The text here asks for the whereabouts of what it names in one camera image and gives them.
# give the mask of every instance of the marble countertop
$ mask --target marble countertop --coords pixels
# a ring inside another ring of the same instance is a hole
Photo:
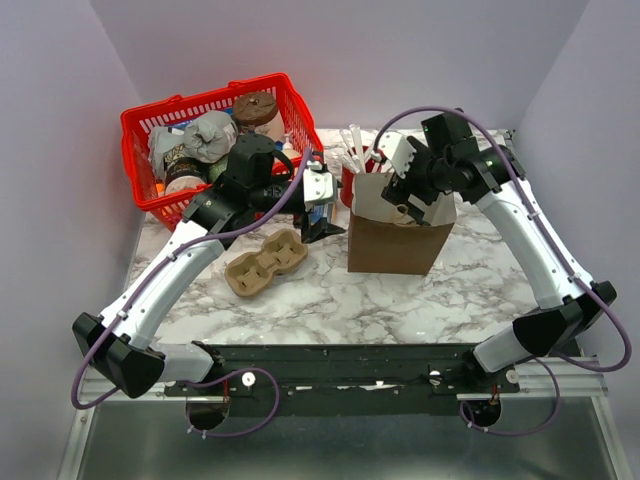
[[[340,174],[343,152],[337,130],[319,130],[330,170]],[[364,143],[374,132],[364,132]],[[496,134],[498,141],[501,135]],[[227,264],[281,228],[277,216],[237,239],[176,302],[156,341],[235,344],[479,342],[535,306],[519,265],[500,234],[477,209],[456,200],[458,219],[426,276],[347,273],[347,235],[309,245],[297,271],[276,277],[257,297],[237,297],[227,285]],[[346,227],[349,210],[338,205],[335,223]],[[148,215],[131,278],[165,245],[170,232]]]

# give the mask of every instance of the gray wall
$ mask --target gray wall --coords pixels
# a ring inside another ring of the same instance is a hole
[[[0,16],[0,476],[55,478],[79,351],[71,323],[122,287],[139,215],[119,159],[138,97],[88,2]]]
[[[640,3],[592,0],[519,126],[516,147],[567,246],[618,290],[614,310],[640,346]],[[584,344],[604,364],[621,341],[606,318]],[[640,353],[607,375],[612,409],[640,478]]]
[[[284,71],[324,127],[427,103],[514,127],[587,4],[91,1],[144,101]]]

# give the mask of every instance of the red basket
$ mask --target red basket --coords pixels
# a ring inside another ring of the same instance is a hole
[[[136,205],[142,211],[153,213],[168,229],[173,230],[191,198],[207,188],[206,185],[200,185],[198,188],[167,196],[158,194],[148,159],[149,147],[147,146],[149,132],[154,126],[192,120],[209,110],[224,110],[231,107],[239,96],[257,91],[269,92],[276,98],[284,120],[285,131],[291,132],[291,143],[297,151],[302,152],[308,146],[322,151],[322,144],[316,135],[309,108],[284,73],[230,82],[227,88],[187,98],[175,95],[162,102],[126,110],[120,117],[122,158],[131,180]],[[299,165],[300,159],[294,161],[294,164]],[[283,168],[285,168],[284,165],[277,163],[274,171]]]

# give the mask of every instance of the cardboard box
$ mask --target cardboard box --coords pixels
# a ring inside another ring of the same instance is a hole
[[[441,195],[428,207],[420,205],[431,226],[419,226],[380,196],[389,178],[366,174],[354,180],[348,271],[427,275],[456,221],[453,195]]]

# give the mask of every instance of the purple cable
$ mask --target purple cable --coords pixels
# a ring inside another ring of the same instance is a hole
[[[482,125],[480,125],[480,123],[477,120],[473,119],[472,117],[470,117],[466,113],[461,112],[460,110],[456,110],[454,108],[449,108],[449,107],[436,107],[436,106],[415,107],[415,108],[411,108],[409,110],[406,110],[406,111],[396,115],[395,117],[393,117],[391,120],[389,120],[382,127],[382,129],[380,130],[380,132],[376,136],[376,139],[375,139],[375,141],[373,143],[373,150],[375,152],[378,151],[378,144],[380,143],[380,139],[382,138],[382,135],[389,129],[389,127],[391,127],[391,125],[396,123],[401,118],[404,118],[404,117],[406,117],[408,115],[411,115],[411,114],[414,114],[414,113],[419,113],[419,112],[444,112],[444,113],[450,113],[450,114],[453,114],[453,115],[457,115],[460,118],[463,118],[464,120],[469,122],[471,125],[476,127],[480,131],[480,133],[482,133],[482,135],[484,135],[484,137],[487,139],[487,141],[491,144],[493,149],[498,154],[498,157],[500,157],[500,160],[504,164],[504,166],[505,166],[505,168],[506,168],[506,170],[507,170],[507,172],[509,174],[509,178],[513,182],[513,184],[514,184],[514,186],[515,186],[515,188],[516,188],[516,190],[518,192],[518,195],[520,196],[522,202],[524,203],[524,205],[527,208],[527,213],[533,214],[535,212],[534,206],[531,204],[531,201],[527,197],[524,189],[522,188],[522,185],[520,185],[520,182],[518,181],[518,176],[516,175],[515,170],[511,166],[511,163],[509,162],[509,160],[505,156],[505,154],[502,151],[502,149],[500,149],[499,145],[496,143],[494,138],[491,136],[491,134],[488,132],[488,130],[486,128],[484,128]],[[547,227],[544,225],[544,222],[540,219],[540,217],[538,215],[532,215],[532,218],[533,218],[533,221],[535,222],[536,226],[538,227],[538,229],[542,233],[542,236],[545,238],[545,240],[547,241],[547,243],[551,247],[551,250],[553,250],[553,253],[556,255],[556,257],[558,258],[558,260],[560,261],[560,263],[562,264],[564,269],[569,274],[569,277],[571,277],[571,279],[576,283],[576,285],[578,285],[582,290],[584,290],[584,292],[602,309],[602,311],[607,315],[607,317],[609,317],[609,319],[611,320],[611,323],[613,323],[613,326],[616,328],[616,330],[620,334],[620,337],[622,338],[622,342],[624,343],[624,355],[622,356],[622,359],[618,363],[616,363],[614,365],[611,365],[611,366],[608,366],[608,367],[587,365],[588,362],[576,361],[576,360],[573,360],[572,358],[567,357],[566,355],[561,354],[561,353],[558,354],[558,357],[562,358],[566,362],[569,362],[569,363],[571,363],[573,365],[576,365],[578,367],[584,368],[585,370],[590,370],[592,372],[600,372],[600,373],[615,372],[615,371],[620,370],[621,368],[625,367],[629,363],[629,360],[631,359],[631,354],[633,352],[633,346],[631,345],[631,339],[629,338],[629,334],[627,333],[627,331],[625,330],[624,326],[622,325],[622,322],[618,319],[616,314],[613,313],[613,310],[611,310],[609,305],[607,305],[605,302],[603,302],[602,299],[593,290],[591,290],[591,288],[586,283],[584,283],[580,278],[575,276],[576,271],[571,266],[571,263],[569,263],[569,261],[564,257],[564,255],[562,254],[562,251],[560,250],[560,248],[556,244],[555,240],[553,239],[553,237],[551,236],[551,234],[547,230]]]
[[[562,405],[562,399],[560,398],[560,385],[558,385],[558,379],[556,378],[556,376],[553,374],[553,372],[551,371],[551,369],[546,363],[540,361],[537,358],[534,358],[533,360],[535,360],[540,365],[542,365],[544,369],[549,373],[549,376],[551,377],[551,381],[553,382],[553,388],[556,391],[556,405],[553,409],[553,412],[551,413],[551,416],[549,416],[549,418],[544,423],[538,425],[537,427],[530,428],[529,430],[522,430],[520,432],[505,432],[503,430],[489,430],[488,428],[481,427],[480,425],[477,425],[474,422],[473,411],[471,410],[471,406],[467,402],[460,402],[460,416],[462,417],[464,422],[467,424],[468,428],[473,428],[474,430],[477,430],[479,432],[488,433],[490,435],[497,435],[499,437],[524,437],[526,435],[533,435],[541,432],[545,428],[551,426],[551,424],[553,424],[553,422],[555,422],[558,419],[558,415],[560,414],[560,407]],[[464,407],[469,408],[469,412],[471,413],[471,418],[468,418],[467,415],[464,413]]]
[[[287,203],[287,201],[293,195],[295,189],[298,187],[298,185],[302,181],[302,175],[304,173],[304,169],[306,168],[307,162],[309,161],[310,158],[311,158],[311,149],[307,147],[304,150],[304,154],[302,155],[302,160],[300,161],[300,165],[298,167],[298,171],[297,171],[295,177],[293,178],[293,180],[291,181],[291,185],[289,185],[289,188],[287,188],[287,191],[284,193],[282,198],[280,200],[278,200],[278,202],[271,208],[271,210],[269,210],[267,213],[265,213],[260,219],[256,220],[251,225],[248,225],[248,226],[246,226],[244,228],[240,228],[238,230],[234,230],[233,232],[224,232],[224,233],[216,233],[216,234],[212,234],[212,235],[204,235],[204,236],[202,236],[200,238],[196,238],[195,240],[191,240],[190,242],[187,242],[187,243],[179,246],[178,248],[176,248],[173,251],[173,255],[177,257],[182,252],[184,252],[187,248],[192,247],[192,246],[197,245],[197,244],[202,243],[202,242],[208,242],[208,241],[211,241],[211,240],[223,240],[223,239],[227,239],[227,238],[239,237],[240,235],[244,235],[245,233],[249,233],[249,232],[255,230],[256,228],[259,228],[262,225],[264,225],[265,223],[267,223],[269,220],[271,220],[271,218],[273,218],[273,216],[275,214],[277,214],[282,209],[282,207],[284,207],[285,203]],[[149,275],[147,275],[146,278],[144,278],[142,280],[142,282],[140,282],[140,285],[138,285],[138,288],[136,288],[133,291],[133,293],[129,297],[129,300],[127,300],[127,302],[123,305],[122,311],[127,312],[127,311],[129,311],[131,309],[131,306],[133,305],[133,303],[140,296],[140,294],[142,292],[144,292],[144,290],[147,288],[149,283],[151,283],[151,281],[155,278],[155,276],[164,267],[166,267],[170,262],[171,262],[171,260],[168,257],[166,257],[166,258],[162,259],[162,261],[160,263],[158,263],[158,265],[156,265],[153,270],[151,270]],[[96,342],[91,346],[91,348],[89,349],[87,354],[82,359],[82,363],[80,364],[80,368],[78,368],[78,371],[76,372],[76,375],[73,378],[73,384],[71,386],[71,404],[78,410],[86,410],[88,408],[93,408],[96,405],[99,405],[100,403],[102,403],[104,400],[106,400],[107,398],[109,398],[111,395],[113,395],[114,393],[116,393],[119,390],[118,387],[114,387],[111,390],[109,390],[107,393],[101,395],[100,397],[96,398],[95,400],[92,400],[89,403],[85,403],[85,404],[80,403],[80,399],[79,399],[80,384],[82,383],[82,377],[84,375],[84,372],[86,371],[87,367],[91,363],[91,359],[93,358],[93,356],[96,354],[98,349],[102,346],[102,344],[107,339],[109,334],[111,334],[113,332],[113,330],[118,326],[118,324],[120,323],[121,320],[122,320],[122,318],[117,316],[111,322],[111,324],[104,330],[104,332],[102,332],[102,334],[98,337]]]
[[[262,427],[264,427],[267,423],[269,423],[273,419],[273,417],[276,414],[276,411],[278,410],[278,405],[280,405],[280,388],[278,387],[278,382],[276,382],[276,379],[273,377],[273,375],[271,375],[269,372],[267,372],[262,368],[258,368],[258,367],[242,368],[240,370],[235,370],[225,375],[224,377],[220,377],[216,380],[213,380],[211,382],[206,382],[206,383],[194,383],[194,382],[185,382],[185,383],[187,385],[191,385],[192,387],[213,387],[214,385],[218,385],[224,382],[225,380],[229,380],[230,378],[235,377],[236,375],[240,375],[246,372],[262,373],[271,381],[271,384],[273,385],[273,388],[276,393],[276,398],[273,401],[273,407],[271,408],[271,411],[269,412],[269,414],[266,417],[264,417],[264,419],[262,419],[260,423],[257,423],[253,427],[247,428],[246,430],[241,430],[239,432],[232,432],[232,433],[215,433],[215,432],[209,432],[207,430],[199,430],[195,428],[191,424],[191,418],[190,418],[191,406],[187,406],[186,417],[187,417],[187,422],[189,422],[189,431],[198,432],[206,437],[215,437],[215,438],[243,437],[244,435],[249,435],[250,433],[253,433],[256,430],[260,430]]]

